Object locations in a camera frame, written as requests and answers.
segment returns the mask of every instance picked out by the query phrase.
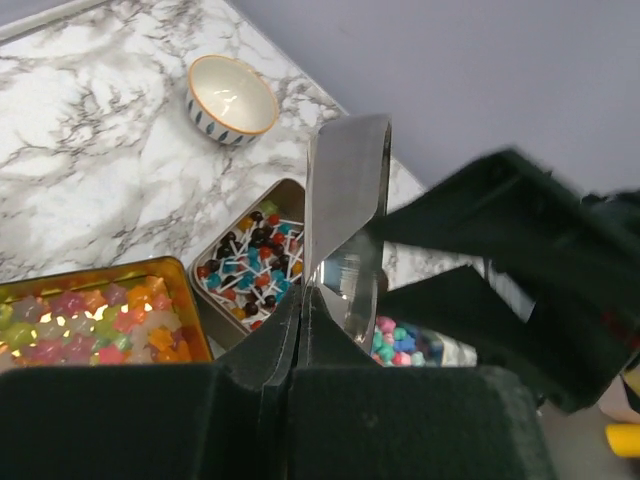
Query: bowl rim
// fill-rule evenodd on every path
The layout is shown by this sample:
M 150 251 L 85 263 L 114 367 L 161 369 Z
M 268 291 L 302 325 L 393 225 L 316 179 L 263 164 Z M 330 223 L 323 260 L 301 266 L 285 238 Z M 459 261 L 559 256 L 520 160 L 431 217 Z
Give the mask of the bowl rim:
M 193 85 L 193 69 L 201 61 L 207 60 L 207 59 L 212 59 L 212 58 L 219 59 L 219 60 L 225 60 L 225 61 L 231 62 L 231 63 L 235 63 L 235 64 L 239 65 L 240 67 L 242 67 L 242 69 L 245 70 L 248 74 L 250 74 L 250 75 L 254 76 L 255 78 L 257 78 L 260 83 L 262 83 L 262 85 L 264 86 L 265 90 L 267 91 L 267 93 L 271 97 L 271 101 L 273 103 L 273 118 L 271 119 L 271 123 L 269 123 L 269 125 L 267 125 L 265 128 L 262 128 L 260 130 L 243 130 L 241 128 L 234 127 L 233 125 L 230 125 L 229 123 L 227 123 L 224 120 L 220 119 L 213 112 L 211 112 L 207 107 L 204 106 L 204 104 L 202 103 L 202 101 L 198 97 L 198 93 L 197 93 L 197 91 L 196 91 L 196 89 L 194 88 L 194 85 Z M 241 60 L 238 60 L 236 58 L 227 57 L 226 55 L 218 55 L 218 54 L 202 55 L 202 56 L 196 58 L 191 63 L 191 66 L 189 67 L 189 71 L 187 73 L 187 83 L 189 85 L 189 91 L 191 92 L 191 95 L 193 95 L 193 98 L 195 99 L 195 101 L 198 104 L 198 106 L 202 110 L 204 110 L 207 113 L 207 115 L 209 115 L 211 118 L 215 119 L 216 122 L 220 123 L 221 125 L 223 125 L 224 127 L 228 128 L 230 130 L 233 130 L 234 132 L 242 133 L 242 134 L 245 134 L 245 135 L 260 135 L 260 134 L 270 130 L 271 127 L 273 127 L 273 125 L 275 125 L 276 121 L 278 120 L 278 116 L 280 115 L 280 107 L 278 107 L 278 100 L 277 100 L 275 94 L 273 93 L 273 91 L 271 90 L 271 87 L 269 87 L 267 82 L 265 82 L 264 79 L 260 75 L 258 75 L 258 73 L 250 65 L 248 65 L 248 64 L 246 64 L 246 63 L 244 63 Z

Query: tray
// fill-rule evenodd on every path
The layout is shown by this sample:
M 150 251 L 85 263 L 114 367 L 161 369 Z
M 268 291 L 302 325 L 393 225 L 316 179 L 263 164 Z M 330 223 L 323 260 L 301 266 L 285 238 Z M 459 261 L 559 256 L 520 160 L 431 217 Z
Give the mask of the tray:
M 191 294 L 191 289 L 189 288 L 185 270 L 182 266 L 182 263 L 173 257 L 160 257 L 152 260 L 145 260 L 114 267 L 69 272 L 47 277 L 5 283 L 0 285 L 0 305 L 2 305 L 2 308 L 5 309 L 7 308 L 7 305 L 10 305 L 13 309 L 13 306 L 16 305 L 15 302 L 23 300 L 29 296 L 42 299 L 44 303 L 49 304 L 49 302 L 55 302 L 55 300 L 58 298 L 58 295 L 62 294 L 63 292 L 69 291 L 74 293 L 82 293 L 99 290 L 101 294 L 103 294 L 110 284 L 116 284 L 129 290 L 138 285 L 144 284 L 147 281 L 147 277 L 160 277 L 164 280 L 164 285 L 166 287 L 166 297 L 171 300 L 170 306 L 166 308 L 172 310 L 173 313 L 177 315 L 181 324 L 180 332 L 182 333 L 182 337 L 188 347 L 188 355 L 185 354 L 183 359 L 190 358 L 190 360 L 194 362 L 212 361 L 213 356 L 210 352 L 208 342 L 206 341 L 206 337 L 204 336 L 202 328 L 200 326 L 200 320 L 195 308 L 194 299 Z M 102 319 L 102 314 L 105 308 L 106 306 L 102 306 L 98 308 L 94 313 L 85 313 L 91 319 Z M 151 307 L 145 303 L 144 310 L 147 310 L 148 312 L 150 308 Z M 47 314 L 46 311 L 44 312 L 44 315 L 42 317 L 38 316 L 38 318 L 40 318 L 41 320 L 38 321 L 39 324 L 48 322 L 52 322 L 52 324 L 55 324 L 56 322 L 56 319 L 53 319 L 51 317 L 51 314 Z M 17 320 L 15 320 L 14 314 L 14 319 L 12 320 L 11 324 L 14 324 L 16 321 Z M 64 328 L 67 328 L 69 326 L 67 323 L 59 323 L 59 325 L 61 327 L 62 325 L 66 325 L 66 327 Z M 36 342 L 35 333 L 31 333 L 31 335 L 34 336 L 34 343 L 31 345 L 33 346 Z M 84 335 L 91 339 L 99 338 L 99 336 L 95 332 L 95 327 L 91 327 L 91 333 L 85 333 Z M 60 341 L 63 343 L 68 342 L 68 340 L 65 340 L 65 338 L 70 338 L 70 332 L 68 330 L 62 337 L 59 337 Z M 14 350 L 12 348 L 9 348 L 10 344 L 4 342 L 2 339 L 3 336 L 0 336 L 0 353 L 12 351 L 15 352 L 14 355 L 18 357 L 18 359 L 20 357 L 24 358 L 21 349 Z M 29 345 L 23 345 L 22 350 L 27 351 L 28 349 Z M 67 361 L 68 360 L 60 360 L 56 364 L 64 364 Z M 23 364 L 37 365 L 42 363 L 29 363 L 24 361 Z
M 304 188 L 295 180 L 283 179 L 276 182 L 198 255 L 189 267 L 189 280 L 193 286 L 196 303 L 201 312 L 202 327 L 206 334 L 224 349 L 232 348 L 251 333 L 249 322 L 247 321 L 246 324 L 243 324 L 221 301 L 216 300 L 209 293 L 203 280 L 198 277 L 198 267 L 202 267 L 214 256 L 216 247 L 228 232 L 235 231 L 236 225 L 265 201 L 273 203 L 278 208 L 281 218 L 302 224 L 304 220 L 304 197 Z

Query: gray floor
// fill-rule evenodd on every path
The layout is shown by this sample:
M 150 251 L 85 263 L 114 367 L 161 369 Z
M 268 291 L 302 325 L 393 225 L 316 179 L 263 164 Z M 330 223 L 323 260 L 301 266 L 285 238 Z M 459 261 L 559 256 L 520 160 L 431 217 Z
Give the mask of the gray floor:
M 604 435 L 609 422 L 597 408 L 567 417 L 545 407 L 541 421 L 560 480 L 640 479 L 640 459 L 611 453 Z

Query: marble countertop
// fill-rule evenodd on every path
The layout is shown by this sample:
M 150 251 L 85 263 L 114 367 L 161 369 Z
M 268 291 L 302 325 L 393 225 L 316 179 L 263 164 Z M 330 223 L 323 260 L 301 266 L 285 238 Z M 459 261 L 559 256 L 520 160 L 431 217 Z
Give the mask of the marble countertop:
M 186 69 L 239 58 L 276 92 L 243 149 L 188 120 Z M 0 47 L 0 281 L 173 255 L 189 264 L 266 188 L 304 184 L 335 102 L 222 0 L 114 1 Z M 422 186 L 393 162 L 389 206 Z M 392 287 L 465 259 L 387 248 Z M 450 348 L 445 363 L 460 363 Z

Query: blue patterned bowl exterior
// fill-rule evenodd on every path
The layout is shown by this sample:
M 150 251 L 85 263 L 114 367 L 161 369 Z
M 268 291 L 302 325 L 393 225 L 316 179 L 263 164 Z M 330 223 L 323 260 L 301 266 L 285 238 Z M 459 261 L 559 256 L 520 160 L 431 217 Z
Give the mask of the blue patterned bowl exterior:
M 226 127 L 213 119 L 207 112 L 200 108 L 198 102 L 193 98 L 193 93 L 187 89 L 187 113 L 189 118 L 195 123 L 203 133 L 217 142 L 226 145 L 242 146 L 255 142 L 262 133 L 254 135 L 241 133 Z

